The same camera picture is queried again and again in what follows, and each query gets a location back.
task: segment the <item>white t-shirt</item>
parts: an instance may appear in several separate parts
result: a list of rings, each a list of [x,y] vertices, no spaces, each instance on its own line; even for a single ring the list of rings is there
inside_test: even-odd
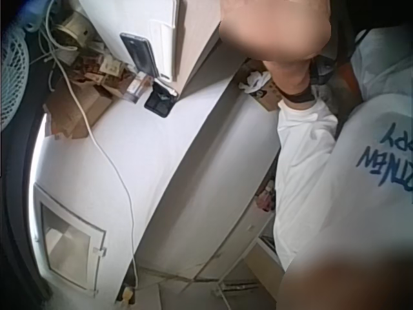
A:
[[[412,47],[408,28],[372,30],[363,40],[352,64],[365,102],[337,141],[337,119],[320,99],[304,111],[279,104],[274,239],[285,269],[325,225],[412,204]]]

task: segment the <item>small window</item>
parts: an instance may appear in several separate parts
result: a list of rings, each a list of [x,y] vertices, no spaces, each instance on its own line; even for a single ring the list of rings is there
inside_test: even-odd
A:
[[[64,281],[91,295],[96,292],[105,232],[75,215],[34,185],[35,211],[43,238],[43,259],[50,279]]]

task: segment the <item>watch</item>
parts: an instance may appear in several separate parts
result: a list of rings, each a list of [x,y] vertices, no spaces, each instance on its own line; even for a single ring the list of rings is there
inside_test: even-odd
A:
[[[300,92],[299,94],[290,95],[283,92],[279,87],[277,87],[279,93],[287,100],[293,103],[304,103],[309,101],[314,101],[316,97],[312,93],[311,84],[308,84],[308,87]]]

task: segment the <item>white cable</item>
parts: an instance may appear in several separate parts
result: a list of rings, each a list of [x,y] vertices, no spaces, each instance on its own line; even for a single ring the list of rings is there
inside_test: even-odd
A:
[[[55,63],[57,64],[57,66],[60,68],[60,71],[62,72],[62,75],[63,75],[63,77],[66,81],[67,87],[69,89],[69,93],[72,95],[73,100],[75,101],[77,107],[80,110],[80,113],[82,114],[82,117],[83,117],[83,119],[85,121],[85,124],[86,124],[86,128],[87,128],[89,136],[90,136],[90,139],[92,140],[93,144],[96,146],[98,151],[109,162],[110,166],[115,170],[116,175],[119,178],[119,181],[121,182],[121,184],[122,184],[122,186],[123,186],[123,188],[126,192],[126,195],[128,196],[129,210],[130,210],[131,221],[132,221],[132,228],[131,228],[131,230],[132,230],[132,232],[131,232],[131,246],[132,246],[132,248],[131,248],[131,250],[132,250],[132,265],[133,265],[133,268],[134,268],[134,275],[135,275],[135,287],[134,287],[134,289],[137,290],[139,282],[138,282],[138,278],[137,278],[137,265],[136,265],[136,259],[135,259],[135,241],[134,241],[135,216],[134,216],[134,209],[133,209],[133,205],[132,205],[132,197],[131,197],[131,195],[129,193],[129,190],[128,190],[128,187],[126,186],[125,182],[123,181],[122,176],[121,176],[119,170],[117,169],[115,163],[110,159],[109,155],[102,149],[100,144],[98,144],[98,142],[96,141],[95,136],[93,135],[92,129],[90,128],[86,113],[83,110],[78,98],[76,97],[76,95],[73,91],[72,85],[70,84],[70,80],[67,76],[65,68],[63,68],[63,65],[60,63],[60,60],[57,58],[57,56],[55,54],[55,50],[54,50],[54,47],[52,46],[52,44],[50,42],[51,40],[50,40],[49,35],[48,35],[47,39],[48,39],[48,45],[49,45],[50,53],[51,53]]]
[[[50,20],[49,17],[50,17],[50,11],[51,11],[51,9],[52,9],[52,6],[53,6],[54,1],[55,1],[55,0],[50,0],[50,3],[49,3],[49,5],[48,5],[47,11],[46,11],[46,21],[45,21],[45,24],[46,24],[46,33],[47,33],[48,39],[49,39],[49,41],[51,41],[51,42],[53,43],[53,45],[54,45],[55,47],[58,47],[58,48],[60,48],[60,49],[62,49],[62,50],[77,50],[77,47],[76,47],[76,46],[63,46],[63,45],[59,44],[58,42],[56,42],[56,40],[55,40],[55,39],[53,38],[53,36],[52,36],[52,33],[51,33],[51,31],[50,31],[50,27],[49,27],[49,20]]]

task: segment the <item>hand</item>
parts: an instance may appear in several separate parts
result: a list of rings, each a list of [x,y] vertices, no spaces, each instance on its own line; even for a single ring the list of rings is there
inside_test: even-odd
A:
[[[310,59],[330,39],[330,0],[221,0],[221,19],[221,39],[252,59]]]

